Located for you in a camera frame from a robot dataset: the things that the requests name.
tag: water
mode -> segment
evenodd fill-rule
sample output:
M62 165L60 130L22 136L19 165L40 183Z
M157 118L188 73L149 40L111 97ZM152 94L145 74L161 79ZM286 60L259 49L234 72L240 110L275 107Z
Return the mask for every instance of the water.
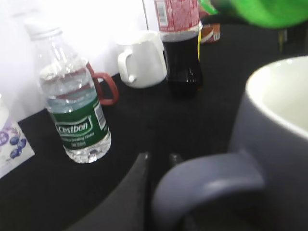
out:
M65 114L83 108L97 96L95 86L85 62L76 58L70 64L56 63L40 72L40 86L45 96L46 108L51 113ZM111 145L111 135L99 142L78 150L64 146L67 155L78 163L91 163L103 157Z

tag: white mug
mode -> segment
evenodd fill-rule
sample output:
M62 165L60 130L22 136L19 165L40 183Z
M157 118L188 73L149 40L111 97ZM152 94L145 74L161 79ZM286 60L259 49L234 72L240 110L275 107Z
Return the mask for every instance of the white mug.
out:
M164 46L156 31L139 31L117 42L122 81L132 88L160 83L167 74Z

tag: cup handle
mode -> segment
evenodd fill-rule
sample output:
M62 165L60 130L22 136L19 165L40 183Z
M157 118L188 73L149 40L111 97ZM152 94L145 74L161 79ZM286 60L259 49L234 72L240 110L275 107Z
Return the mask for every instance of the cup handle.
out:
M172 230L187 213L223 196L264 189L255 164L242 154L196 158L171 169L159 182L152 200L158 230Z
M136 80L136 78L133 75L128 74L127 65L126 65L127 58L130 57L132 54L133 54L133 51L130 49L127 49L123 53L121 53L117 59L119 73L120 73L122 81L125 83L133 83Z
M119 100L120 95L119 95L119 91L118 91L116 84L115 84L114 80L112 79L112 77L107 73L94 73L90 63L87 63L87 69L89 70L89 72L92 76L93 83L94 83L100 104L102 104L102 105L115 104ZM113 99L104 99L103 98L103 91L102 91L101 85L98 81L99 78L102 78L103 80L105 80L107 82L107 84L108 84L108 86L111 90L111 93L113 95Z

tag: green bottle label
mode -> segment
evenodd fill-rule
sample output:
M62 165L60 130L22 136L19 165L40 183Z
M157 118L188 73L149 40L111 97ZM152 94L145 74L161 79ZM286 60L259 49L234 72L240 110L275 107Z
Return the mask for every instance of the green bottle label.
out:
M77 150L94 145L102 140L109 130L97 96L92 102L75 111L51 115L67 149Z

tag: white wall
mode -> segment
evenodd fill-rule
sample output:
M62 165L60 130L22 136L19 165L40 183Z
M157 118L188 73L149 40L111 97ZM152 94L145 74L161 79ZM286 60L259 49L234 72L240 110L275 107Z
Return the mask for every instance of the white wall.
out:
M150 29L158 30L153 0L145 5ZM29 38L12 17L31 8L51 13L94 71L111 75L118 72L114 40L146 29L142 0L0 0L0 93L18 121L43 109Z

